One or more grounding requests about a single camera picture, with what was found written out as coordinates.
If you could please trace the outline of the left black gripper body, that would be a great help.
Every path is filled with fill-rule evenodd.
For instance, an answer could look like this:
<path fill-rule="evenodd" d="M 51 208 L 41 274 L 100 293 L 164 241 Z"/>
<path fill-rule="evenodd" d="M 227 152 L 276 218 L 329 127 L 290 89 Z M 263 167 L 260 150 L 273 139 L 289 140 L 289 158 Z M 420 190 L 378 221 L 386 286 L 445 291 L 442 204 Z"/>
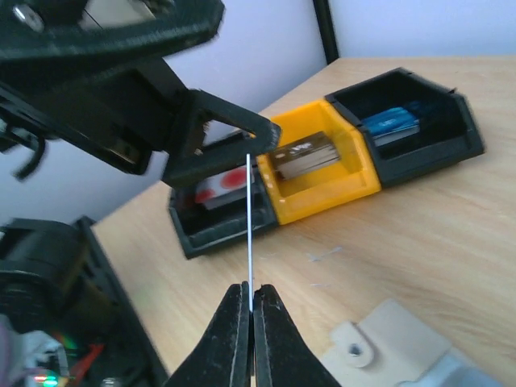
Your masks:
<path fill-rule="evenodd" d="M 188 90 L 162 59 L 97 84 L 24 96 L 1 84 L 1 151 L 31 151 L 12 174 L 23 181 L 43 160 L 49 141 L 62 139 L 132 175 L 146 173 L 162 152 Z"/>

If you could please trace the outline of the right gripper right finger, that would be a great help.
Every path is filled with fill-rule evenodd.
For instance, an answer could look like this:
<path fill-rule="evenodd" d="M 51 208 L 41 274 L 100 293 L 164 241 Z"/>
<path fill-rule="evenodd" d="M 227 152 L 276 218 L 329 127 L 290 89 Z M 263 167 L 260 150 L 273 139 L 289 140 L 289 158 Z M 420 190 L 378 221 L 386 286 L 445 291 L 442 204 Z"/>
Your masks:
<path fill-rule="evenodd" d="M 307 347 L 273 285 L 254 294 L 257 386 L 337 386 L 339 382 Z"/>

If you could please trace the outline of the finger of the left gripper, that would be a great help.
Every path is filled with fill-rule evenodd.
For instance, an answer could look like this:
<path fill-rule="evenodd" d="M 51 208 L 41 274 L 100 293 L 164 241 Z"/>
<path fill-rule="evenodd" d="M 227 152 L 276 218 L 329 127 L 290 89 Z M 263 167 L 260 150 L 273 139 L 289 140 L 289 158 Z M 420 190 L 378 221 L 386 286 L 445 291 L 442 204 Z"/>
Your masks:
<path fill-rule="evenodd" d="M 229 135 L 203 143 L 211 121 L 234 127 Z M 267 118 L 202 90 L 189 89 L 164 146 L 169 154 L 161 180 L 181 188 L 240 166 L 247 154 L 259 156 L 276 148 L 281 128 Z"/>
<path fill-rule="evenodd" d="M 86 1 L 3 1 L 1 3 L 1 64 L 65 63 L 92 58 L 97 66 L 125 65 L 167 56 L 213 39 L 225 6 L 220 1 L 158 2 L 157 15 L 83 22 Z"/>

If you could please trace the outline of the translucent plastic card holder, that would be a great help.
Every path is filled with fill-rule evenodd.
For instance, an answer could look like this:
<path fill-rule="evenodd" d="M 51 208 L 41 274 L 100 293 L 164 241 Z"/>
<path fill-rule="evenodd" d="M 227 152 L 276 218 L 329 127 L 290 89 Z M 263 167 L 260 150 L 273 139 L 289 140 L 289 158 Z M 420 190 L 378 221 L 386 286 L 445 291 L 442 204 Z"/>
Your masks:
<path fill-rule="evenodd" d="M 330 333 L 322 365 L 342 386 L 503 386 L 393 299 Z"/>

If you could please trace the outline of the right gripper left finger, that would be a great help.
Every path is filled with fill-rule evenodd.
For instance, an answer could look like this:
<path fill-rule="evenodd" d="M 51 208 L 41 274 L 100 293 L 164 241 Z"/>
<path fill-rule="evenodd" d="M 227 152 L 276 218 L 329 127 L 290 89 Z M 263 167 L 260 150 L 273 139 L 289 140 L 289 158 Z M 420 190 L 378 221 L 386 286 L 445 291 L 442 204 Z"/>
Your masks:
<path fill-rule="evenodd" d="M 249 386 L 251 312 L 246 281 L 230 285 L 198 344 L 165 386 Z"/>

